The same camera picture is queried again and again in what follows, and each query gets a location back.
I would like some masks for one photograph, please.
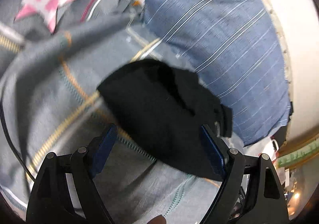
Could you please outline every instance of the black cloth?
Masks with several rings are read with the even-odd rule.
[[[145,59],[130,63],[98,87],[121,127],[149,154],[181,171],[220,180],[199,139],[207,124],[232,134],[232,111],[198,83],[198,76]]]
[[[289,118],[288,122],[291,121],[291,115],[293,114],[293,103],[290,101],[290,110],[289,110]],[[276,131],[272,137],[277,141],[279,148],[283,145],[283,143],[286,141],[286,135],[287,135],[287,128],[288,126],[281,126],[279,130]]]

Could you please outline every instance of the gold zipper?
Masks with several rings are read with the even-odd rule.
[[[0,34],[0,45],[14,53],[19,53],[22,50],[20,45],[14,43],[2,34]]]

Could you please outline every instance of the white wall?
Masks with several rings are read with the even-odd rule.
[[[287,141],[319,126],[319,20],[312,0],[269,0],[290,56],[294,114]]]

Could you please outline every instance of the black cable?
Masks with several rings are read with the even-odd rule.
[[[17,149],[14,147],[14,145],[12,143],[12,140],[11,140],[9,132],[8,132],[7,124],[5,123],[5,119],[4,119],[4,112],[3,112],[1,99],[0,99],[0,120],[1,120],[2,129],[3,129],[3,132],[4,132],[4,136],[5,136],[6,140],[7,140],[7,143],[9,145],[9,147],[11,148],[13,154],[16,156],[16,158],[18,159],[19,163],[22,165],[23,169],[26,171],[28,176],[31,178],[32,181],[35,182],[35,178],[30,173],[30,171],[27,168],[26,164],[22,161],[21,157],[19,156],[19,153],[18,153]]]

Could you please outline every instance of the metal pivot screw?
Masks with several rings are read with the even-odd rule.
[[[82,153],[85,153],[86,150],[87,150],[86,147],[80,147],[80,148],[78,149],[78,152],[82,154]]]
[[[269,156],[267,154],[262,154],[261,157],[264,159],[264,160],[268,160],[269,159]]]
[[[53,152],[50,152],[49,154],[47,154],[47,158],[51,159],[54,157],[54,153]]]
[[[229,150],[229,152],[232,153],[233,155],[237,155],[238,154],[238,150],[233,148],[233,147]]]

